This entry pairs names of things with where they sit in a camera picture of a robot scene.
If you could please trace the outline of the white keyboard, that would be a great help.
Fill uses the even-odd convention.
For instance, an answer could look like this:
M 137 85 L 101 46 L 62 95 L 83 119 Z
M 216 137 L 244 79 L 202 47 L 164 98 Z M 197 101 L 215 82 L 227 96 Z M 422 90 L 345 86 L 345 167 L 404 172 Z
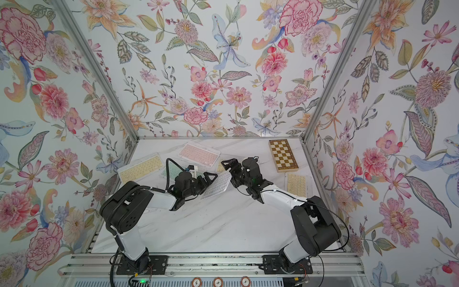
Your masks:
M 202 194 L 202 199 L 207 199 L 224 193 L 231 184 L 232 175 L 228 171 L 221 173 L 215 181 Z

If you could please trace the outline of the yellow keyboard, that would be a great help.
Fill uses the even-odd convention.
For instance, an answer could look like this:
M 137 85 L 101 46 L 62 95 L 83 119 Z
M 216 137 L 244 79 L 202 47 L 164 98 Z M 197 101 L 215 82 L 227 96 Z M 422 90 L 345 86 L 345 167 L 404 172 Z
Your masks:
M 237 155 L 230 155 L 230 154 L 221 154 L 218 162 L 217 162 L 217 173 L 225 172 L 224 167 L 222 166 L 221 162 L 225 160 L 237 159 L 239 163 L 241 163 L 245 158 Z
M 165 167 L 161 157 L 156 154 L 147 155 L 118 169 L 118 176 L 124 185 L 129 181 L 138 181 Z
M 311 197 L 313 195 L 312 178 L 294 173 L 285 176 L 284 187 L 287 192 L 299 197 Z

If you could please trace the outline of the mint green keyboard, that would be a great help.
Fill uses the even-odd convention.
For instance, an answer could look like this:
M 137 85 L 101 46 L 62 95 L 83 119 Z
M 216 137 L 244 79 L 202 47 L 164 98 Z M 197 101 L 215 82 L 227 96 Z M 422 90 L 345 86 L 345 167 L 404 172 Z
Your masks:
M 168 164 L 169 164 L 169 171 L 167 171 L 167 167 L 165 166 L 164 169 L 160 172 L 160 175 L 164 178 L 164 179 L 169 179 L 170 181 L 174 181 L 175 178 L 182 172 L 182 171 L 185 171 L 185 167 L 183 167 L 182 169 L 172 163 L 171 161 L 168 161 Z

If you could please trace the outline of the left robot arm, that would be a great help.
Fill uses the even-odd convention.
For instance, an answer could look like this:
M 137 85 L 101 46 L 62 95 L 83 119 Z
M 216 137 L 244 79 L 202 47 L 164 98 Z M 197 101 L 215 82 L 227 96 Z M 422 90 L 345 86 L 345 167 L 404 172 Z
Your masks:
M 144 211 L 148 208 L 177 211 L 191 197 L 202 195 L 217 177 L 216 173 L 205 172 L 194 178 L 191 172 L 182 171 L 166 190 L 129 181 L 102 205 L 100 214 L 120 252 L 136 261 L 147 252 L 137 228 Z

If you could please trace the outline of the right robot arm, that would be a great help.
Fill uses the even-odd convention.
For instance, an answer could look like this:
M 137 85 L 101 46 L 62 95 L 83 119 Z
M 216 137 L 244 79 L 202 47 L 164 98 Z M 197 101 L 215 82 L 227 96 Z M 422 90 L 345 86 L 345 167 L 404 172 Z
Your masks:
M 303 199 L 264 179 L 257 157 L 249 157 L 241 163 L 237 159 L 224 160 L 221 165 L 231 174 L 235 188 L 243 185 L 254 200 L 291 216 L 296 239 L 279 251 L 277 264 L 292 267 L 303 259 L 320 255 L 341 239 L 341 230 L 320 197 Z

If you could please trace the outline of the pink keyboard back left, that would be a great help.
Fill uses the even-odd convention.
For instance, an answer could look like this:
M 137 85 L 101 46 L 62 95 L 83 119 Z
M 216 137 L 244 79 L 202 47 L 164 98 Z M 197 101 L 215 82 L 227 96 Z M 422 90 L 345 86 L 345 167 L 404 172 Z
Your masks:
M 214 166 L 220 155 L 220 151 L 199 145 L 195 142 L 187 142 L 179 152 L 181 159 L 208 168 Z

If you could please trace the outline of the wooden chessboard box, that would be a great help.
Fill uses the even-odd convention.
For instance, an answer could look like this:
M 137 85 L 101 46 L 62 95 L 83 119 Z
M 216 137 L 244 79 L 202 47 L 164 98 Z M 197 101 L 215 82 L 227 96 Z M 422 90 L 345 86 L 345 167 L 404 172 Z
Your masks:
M 269 140 L 269 147 L 278 173 L 296 172 L 299 169 L 287 139 Z

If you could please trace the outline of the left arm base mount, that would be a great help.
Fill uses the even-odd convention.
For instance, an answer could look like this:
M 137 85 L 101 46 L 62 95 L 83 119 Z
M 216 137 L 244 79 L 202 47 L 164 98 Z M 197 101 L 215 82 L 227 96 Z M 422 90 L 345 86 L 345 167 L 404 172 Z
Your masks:
M 146 250 L 137 260 L 129 259 L 121 253 L 116 275 L 165 275 L 169 257 L 150 255 Z

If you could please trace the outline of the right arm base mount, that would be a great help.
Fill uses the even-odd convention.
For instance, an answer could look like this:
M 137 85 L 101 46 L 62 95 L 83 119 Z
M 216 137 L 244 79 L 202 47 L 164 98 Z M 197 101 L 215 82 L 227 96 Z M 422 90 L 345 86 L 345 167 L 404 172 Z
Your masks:
M 292 263 L 282 252 L 275 255 L 263 255 L 259 269 L 263 270 L 265 275 L 305 276 L 313 273 L 308 257 L 299 260 L 297 263 Z

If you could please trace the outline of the aluminium front rail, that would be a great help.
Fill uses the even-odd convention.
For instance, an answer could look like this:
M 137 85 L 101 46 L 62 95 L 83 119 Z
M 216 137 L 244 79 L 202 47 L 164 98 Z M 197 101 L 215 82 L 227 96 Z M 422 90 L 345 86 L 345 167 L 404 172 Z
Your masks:
M 163 271 L 158 277 L 261 277 L 268 276 L 261 268 L 269 265 L 268 256 L 275 253 L 160 253 L 149 255 Z M 73 255 L 58 270 L 61 277 L 107 277 L 111 254 Z M 325 252 L 297 263 L 312 273 L 310 277 L 364 277 L 362 262 L 356 254 Z

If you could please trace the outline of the aluminium frame post right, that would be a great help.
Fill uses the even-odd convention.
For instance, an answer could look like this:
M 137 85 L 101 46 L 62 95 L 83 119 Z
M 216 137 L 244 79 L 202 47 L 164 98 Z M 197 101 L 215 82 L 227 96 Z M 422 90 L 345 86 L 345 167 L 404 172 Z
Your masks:
M 356 13 L 355 21 L 353 22 L 349 34 L 346 37 L 347 41 L 344 44 L 341 53 L 337 57 L 336 63 L 331 69 L 330 76 L 325 84 L 323 92 L 317 99 L 312 101 L 313 105 L 311 107 L 313 108 L 313 112 L 310 122 L 308 123 L 308 126 L 301 138 L 303 144 L 306 144 L 307 141 L 313 137 L 315 126 L 317 125 L 334 87 L 338 83 L 347 62 L 350 59 L 350 55 L 363 31 L 363 26 L 370 17 L 370 13 L 376 4 L 376 1 L 361 1 L 361 4 L 362 5 Z

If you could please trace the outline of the aluminium frame post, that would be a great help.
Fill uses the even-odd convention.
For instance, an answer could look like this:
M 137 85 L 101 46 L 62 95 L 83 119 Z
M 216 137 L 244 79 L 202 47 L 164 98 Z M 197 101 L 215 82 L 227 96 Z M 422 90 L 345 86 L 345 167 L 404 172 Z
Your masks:
M 311 107 L 313 108 L 313 112 L 310 122 L 308 123 L 308 126 L 301 138 L 303 144 L 306 144 L 307 141 L 313 137 L 315 126 L 317 125 L 334 87 L 338 83 L 347 62 L 350 59 L 350 55 L 363 31 L 363 26 L 370 17 L 370 13 L 376 4 L 376 1 L 361 1 L 361 4 L 362 5 L 356 13 L 355 21 L 353 22 L 349 34 L 346 37 L 347 41 L 344 44 L 341 53 L 337 57 L 336 63 L 331 69 L 330 76 L 325 84 L 323 92 L 317 99 L 312 101 L 313 105 Z
M 79 50 L 82 52 L 85 60 L 88 62 L 88 67 L 90 68 L 94 78 L 96 81 L 101 85 L 103 91 L 105 92 L 106 96 L 114 111 L 117 113 L 120 122 L 124 126 L 124 130 L 127 132 L 129 136 L 133 138 L 134 143 L 139 142 L 139 135 L 137 131 L 134 129 L 131 121 L 129 120 L 128 114 L 124 111 L 121 102 L 116 95 L 115 90 L 112 88 L 109 80 L 107 79 L 105 73 L 103 72 L 97 57 L 92 52 L 87 39 L 83 35 L 79 25 L 77 24 L 75 18 L 73 17 L 69 7 L 67 6 L 65 1 L 57 0 L 51 2 L 53 8 L 56 10 L 58 16 L 62 20 L 64 26 L 69 29 L 69 34 L 71 38 L 74 40 L 75 45 Z

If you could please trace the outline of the aluminium frame post left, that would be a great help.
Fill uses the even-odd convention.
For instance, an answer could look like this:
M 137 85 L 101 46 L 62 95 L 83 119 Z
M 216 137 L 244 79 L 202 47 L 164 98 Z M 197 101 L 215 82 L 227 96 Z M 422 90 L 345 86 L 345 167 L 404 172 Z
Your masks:
M 75 18 L 73 17 L 69 7 L 67 6 L 65 1 L 57 0 L 51 2 L 53 8 L 56 10 L 58 16 L 62 20 L 64 26 L 69 29 L 69 34 L 71 38 L 74 40 L 75 45 L 79 50 L 82 52 L 85 60 L 88 62 L 88 67 L 90 68 L 94 78 L 96 81 L 101 85 L 103 91 L 105 92 L 106 96 L 114 111 L 117 113 L 120 122 L 124 126 L 124 130 L 127 132 L 129 136 L 133 138 L 134 143 L 139 142 L 139 135 L 137 131 L 134 129 L 131 121 L 129 120 L 128 114 L 124 111 L 121 102 L 116 95 L 115 90 L 112 88 L 109 80 L 107 79 L 105 73 L 103 72 L 97 57 L 92 52 L 87 39 L 83 35 L 79 25 L 77 24 Z

